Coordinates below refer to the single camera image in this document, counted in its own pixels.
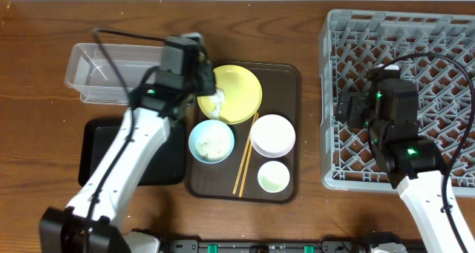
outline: dish rack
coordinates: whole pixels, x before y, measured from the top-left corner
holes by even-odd
[[[369,90],[367,70],[410,53],[441,53],[475,68],[475,16],[332,10],[319,35],[321,181],[328,189],[396,192],[368,148],[365,130],[335,120],[341,91]],[[419,135],[432,139],[448,162],[470,114],[463,75],[441,59],[397,63],[419,89]],[[454,194],[475,197],[475,130],[451,172]]]

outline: blue bowl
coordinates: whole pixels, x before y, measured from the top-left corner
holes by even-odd
[[[224,129],[228,131],[230,149],[229,149],[229,153],[223,159],[212,162],[200,157],[200,155],[198,154],[196,150],[196,143],[198,142],[201,135],[203,135],[205,132],[209,131],[210,129],[216,128],[216,127],[221,127],[221,128],[224,127]],[[216,164],[218,162],[225,160],[231,154],[234,146],[235,146],[235,135],[232,133],[231,128],[225,123],[222,123],[221,121],[215,120],[215,119],[206,120],[196,125],[193,128],[193,131],[191,131],[190,137],[188,139],[188,147],[190,148],[190,152],[193,155],[193,157],[206,164]]]

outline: wood grain tabletop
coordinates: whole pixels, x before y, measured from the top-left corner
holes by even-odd
[[[208,200],[181,183],[139,187],[124,233],[149,228],[202,240],[318,240],[393,231],[420,239],[396,194],[330,191],[320,180],[318,33],[331,9],[475,15],[471,2],[13,1],[0,34],[0,252],[39,252],[38,223],[77,182],[84,125],[125,107],[89,105],[65,86],[72,47],[93,27],[165,36],[201,32],[213,60],[285,63],[302,74],[301,176],[288,205]],[[117,37],[110,43],[159,45]],[[459,198],[473,229],[475,199]]]

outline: chopsticks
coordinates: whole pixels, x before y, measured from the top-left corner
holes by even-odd
[[[254,125],[254,122],[258,119],[258,117],[259,117],[259,113],[256,112],[254,114],[254,118],[252,119],[251,128]],[[246,160],[246,166],[244,168],[244,174],[243,174],[243,182],[240,185],[239,197],[243,196],[244,183],[246,182],[247,168],[249,167],[249,160],[251,159],[252,145],[250,145],[250,143],[251,143],[251,131],[249,129],[249,135],[247,136],[246,147],[244,148],[243,158],[240,161],[239,171],[237,171],[235,187],[232,190],[232,193],[236,194],[236,191],[239,185],[240,174],[243,170],[244,160]]]

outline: green light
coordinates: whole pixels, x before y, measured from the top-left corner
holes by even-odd
[[[416,152],[414,149],[412,149],[412,148],[409,148],[409,149],[407,150],[407,153],[408,153],[409,155],[411,155],[411,154],[417,154],[417,152]]]

